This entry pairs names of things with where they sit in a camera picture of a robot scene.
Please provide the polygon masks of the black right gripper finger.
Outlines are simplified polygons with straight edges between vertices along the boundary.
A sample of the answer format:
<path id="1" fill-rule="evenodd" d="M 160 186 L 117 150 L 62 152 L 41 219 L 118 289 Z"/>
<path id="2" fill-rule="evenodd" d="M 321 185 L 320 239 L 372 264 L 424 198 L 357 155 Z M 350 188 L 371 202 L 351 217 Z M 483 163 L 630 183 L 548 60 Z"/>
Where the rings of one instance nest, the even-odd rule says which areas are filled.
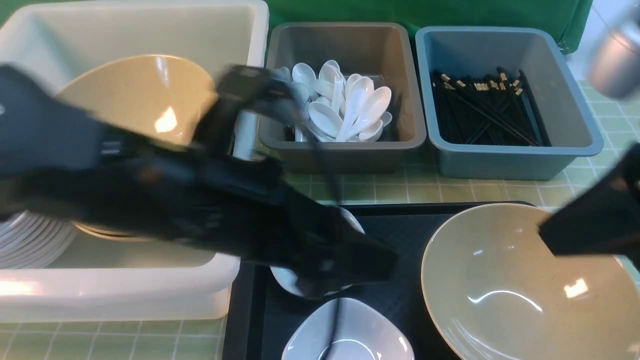
<path id="1" fill-rule="evenodd" d="M 640 146 L 538 226 L 555 256 L 617 255 L 640 265 Z"/>

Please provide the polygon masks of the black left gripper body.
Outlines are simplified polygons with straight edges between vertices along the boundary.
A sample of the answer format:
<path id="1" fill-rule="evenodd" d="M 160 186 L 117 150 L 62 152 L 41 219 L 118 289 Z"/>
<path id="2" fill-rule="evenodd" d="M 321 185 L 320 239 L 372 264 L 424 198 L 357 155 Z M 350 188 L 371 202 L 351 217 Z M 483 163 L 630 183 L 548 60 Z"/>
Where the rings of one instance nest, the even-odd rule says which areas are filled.
<path id="1" fill-rule="evenodd" d="M 297 191 L 276 165 L 215 165 L 202 171 L 199 183 L 209 206 L 201 246 L 289 269 L 304 296 L 326 296 L 351 285 L 346 209 Z"/>

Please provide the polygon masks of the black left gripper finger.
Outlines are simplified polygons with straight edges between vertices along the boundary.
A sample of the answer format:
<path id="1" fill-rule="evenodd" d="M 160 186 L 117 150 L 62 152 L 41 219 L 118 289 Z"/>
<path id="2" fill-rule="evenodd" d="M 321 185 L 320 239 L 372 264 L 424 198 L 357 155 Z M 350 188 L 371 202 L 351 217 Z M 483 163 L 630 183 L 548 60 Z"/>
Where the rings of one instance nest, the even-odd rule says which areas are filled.
<path id="1" fill-rule="evenodd" d="M 329 253 L 320 267 L 321 296 L 391 280 L 399 255 L 388 244 L 351 225 L 330 227 L 329 240 Z"/>

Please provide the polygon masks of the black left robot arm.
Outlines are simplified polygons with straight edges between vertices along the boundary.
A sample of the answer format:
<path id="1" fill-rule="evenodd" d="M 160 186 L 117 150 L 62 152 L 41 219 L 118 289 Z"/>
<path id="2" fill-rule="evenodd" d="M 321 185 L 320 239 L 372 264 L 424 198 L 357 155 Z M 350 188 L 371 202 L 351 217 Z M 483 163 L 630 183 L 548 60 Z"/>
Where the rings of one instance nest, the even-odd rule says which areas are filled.
<path id="1" fill-rule="evenodd" d="M 26 210 L 288 268 L 312 297 L 391 280 L 398 254 L 343 217 L 320 142 L 308 146 L 334 206 L 290 186 L 274 157 L 227 153 L 242 111 L 311 136 L 293 87 L 267 68 L 234 64 L 217 93 L 190 144 L 172 145 L 93 118 L 3 64 L 2 218 Z"/>

